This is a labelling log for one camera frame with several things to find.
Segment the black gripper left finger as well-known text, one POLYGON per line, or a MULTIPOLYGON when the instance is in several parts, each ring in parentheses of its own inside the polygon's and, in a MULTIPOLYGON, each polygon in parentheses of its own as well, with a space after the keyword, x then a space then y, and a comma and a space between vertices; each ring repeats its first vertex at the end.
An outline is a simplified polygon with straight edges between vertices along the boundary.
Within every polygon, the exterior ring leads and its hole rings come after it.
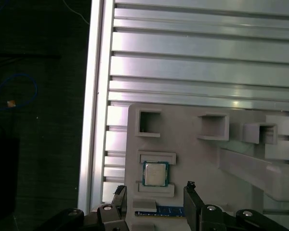
POLYGON ((87 215, 78 208, 68 208, 54 215, 37 231, 126 231, 127 187, 119 185, 109 204, 101 204, 87 215))

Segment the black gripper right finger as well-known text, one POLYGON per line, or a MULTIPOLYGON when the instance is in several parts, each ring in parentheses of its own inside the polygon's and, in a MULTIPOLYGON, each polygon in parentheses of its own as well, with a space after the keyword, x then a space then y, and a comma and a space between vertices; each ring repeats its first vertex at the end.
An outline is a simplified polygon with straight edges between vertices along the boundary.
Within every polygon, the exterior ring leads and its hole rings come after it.
POLYGON ((242 209, 235 216, 216 205, 205 204, 193 181, 184 187, 184 212, 192 231, 283 231, 284 226, 251 210, 242 209))

